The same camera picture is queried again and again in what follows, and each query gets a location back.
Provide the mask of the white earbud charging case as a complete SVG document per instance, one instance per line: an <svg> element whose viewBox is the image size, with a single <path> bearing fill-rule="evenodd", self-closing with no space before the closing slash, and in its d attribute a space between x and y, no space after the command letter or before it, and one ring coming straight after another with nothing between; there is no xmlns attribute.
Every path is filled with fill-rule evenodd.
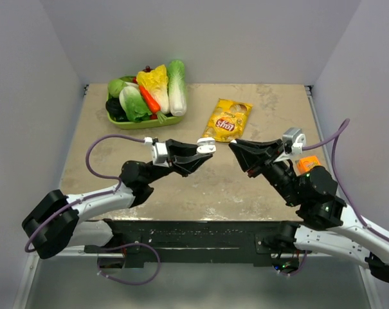
<svg viewBox="0 0 389 309"><path fill-rule="evenodd" d="M212 137L200 138L197 141L196 152L199 155L214 154L217 148L215 145L215 139Z"/></svg>

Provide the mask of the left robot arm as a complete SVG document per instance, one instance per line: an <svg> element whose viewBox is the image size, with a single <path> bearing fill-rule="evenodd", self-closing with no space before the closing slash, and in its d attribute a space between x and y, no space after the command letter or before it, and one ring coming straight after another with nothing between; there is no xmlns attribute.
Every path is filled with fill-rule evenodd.
<svg viewBox="0 0 389 309"><path fill-rule="evenodd" d="M91 218L119 209L130 209L145 203L154 189L150 186L170 173L182 177L194 173L216 151L213 138L200 138L196 144L169 139L126 139L150 147L151 161L129 160L122 165L117 184L82 194L50 191L22 222L28 237L27 253L36 252L42 259L56 256L67 247L94 245L106 252L116 252L122 237L106 222L93 223Z"/></svg>

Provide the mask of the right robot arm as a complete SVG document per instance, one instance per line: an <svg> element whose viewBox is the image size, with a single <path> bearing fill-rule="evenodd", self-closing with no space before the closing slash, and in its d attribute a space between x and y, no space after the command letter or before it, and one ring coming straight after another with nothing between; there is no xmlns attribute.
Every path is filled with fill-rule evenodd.
<svg viewBox="0 0 389 309"><path fill-rule="evenodd" d="M338 183L321 165L297 175L289 158L283 158L281 140L229 143L240 168L250 178L262 175L288 207L296 207L300 223L283 221L276 234L262 240L277 252L314 251L346 258L377 279L389 283L389 232L372 223L361 224L353 206L338 197Z"/></svg>

